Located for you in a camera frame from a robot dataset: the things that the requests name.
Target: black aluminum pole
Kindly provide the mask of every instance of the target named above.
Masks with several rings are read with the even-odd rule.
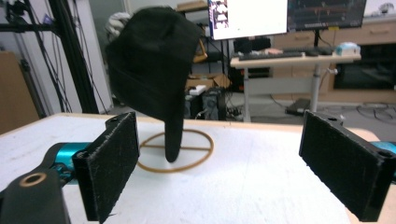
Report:
[[[90,75],[78,42],[76,25],[67,0],[49,0],[49,5],[64,47],[69,69],[76,87],[82,113],[99,114]]]

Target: white table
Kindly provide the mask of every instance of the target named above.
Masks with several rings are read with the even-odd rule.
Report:
[[[302,91],[311,92],[311,105],[310,110],[313,112],[317,111],[318,106],[318,93],[320,85],[320,65],[329,63],[352,63],[353,61],[360,60],[360,55],[347,55],[339,56],[336,54],[330,56],[318,56],[318,57],[295,57],[295,58],[282,58],[282,59],[266,59],[266,60],[248,60],[239,61],[239,58],[231,59],[231,67],[236,69],[245,69],[244,73],[244,96],[245,96],[245,107],[244,107],[244,121],[250,122],[250,112],[248,106],[248,95],[250,91],[248,69],[249,68],[261,68],[261,67],[276,67],[276,66],[290,66],[290,65],[303,65],[303,64],[314,64],[315,72],[312,78],[266,78],[264,82],[256,85],[256,89],[259,89],[261,93],[290,93],[290,89],[293,85],[298,84],[302,87]]]
[[[112,116],[59,114],[0,135],[0,189],[35,168],[58,142],[91,142]],[[200,166],[156,174],[136,166],[107,223],[358,223],[299,157],[302,126],[186,120],[185,128],[209,134],[214,152]],[[138,118],[140,142],[163,131],[163,123]],[[377,140],[364,130],[352,130]],[[195,135],[183,145],[204,147]],[[141,149],[139,161],[172,168],[200,155],[181,151],[168,163],[163,150]],[[72,223],[85,218],[78,186],[63,187]],[[391,187],[378,223],[395,223]]]

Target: circular ring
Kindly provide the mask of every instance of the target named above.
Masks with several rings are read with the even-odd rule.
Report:
[[[209,143],[210,143],[210,147],[181,147],[180,149],[189,149],[189,150],[207,150],[207,153],[198,161],[192,163],[192,164],[188,164],[185,166],[181,166],[181,167],[177,167],[177,168],[172,168],[172,169],[157,169],[157,168],[152,168],[152,167],[148,167],[144,164],[142,164],[140,161],[137,162],[137,165],[142,168],[143,170],[146,171],[150,171],[153,173],[162,173],[162,174],[168,174],[168,173],[174,173],[174,172],[180,172],[180,171],[185,171],[188,170],[190,168],[193,168],[201,163],[203,163],[205,160],[207,160],[210,155],[212,155],[213,153],[213,148],[214,148],[214,142],[213,139],[206,133],[203,133],[201,131],[197,131],[197,130],[192,130],[192,129],[184,129],[183,132],[186,133],[198,133],[200,135],[202,135],[203,137],[205,137]],[[159,148],[164,148],[164,146],[154,146],[154,145],[148,145],[148,142],[151,141],[152,139],[159,137],[161,135],[164,135],[164,133],[157,133],[155,135],[152,135],[149,139],[147,139],[146,141],[144,141],[142,144],[140,144],[140,148],[142,147],[159,147]]]
[[[40,172],[40,173],[31,174],[31,175],[24,177],[21,180],[20,186],[29,188],[29,187],[32,187],[32,186],[42,182],[46,178],[47,178],[47,175],[45,173]]]

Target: computer monitor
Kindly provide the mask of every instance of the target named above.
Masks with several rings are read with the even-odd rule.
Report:
[[[287,32],[288,0],[208,0],[215,40]]]
[[[289,0],[288,32],[361,27],[366,0]]]

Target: desk leg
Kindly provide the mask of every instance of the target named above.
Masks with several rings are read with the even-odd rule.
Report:
[[[251,122],[250,120],[250,112],[248,109],[248,69],[245,68],[244,71],[244,108],[245,108],[245,113],[244,113],[244,122]]]
[[[318,107],[318,96],[320,87],[320,66],[315,64],[315,73],[312,77],[312,91],[311,91],[311,105],[310,110],[312,112],[317,112]]]

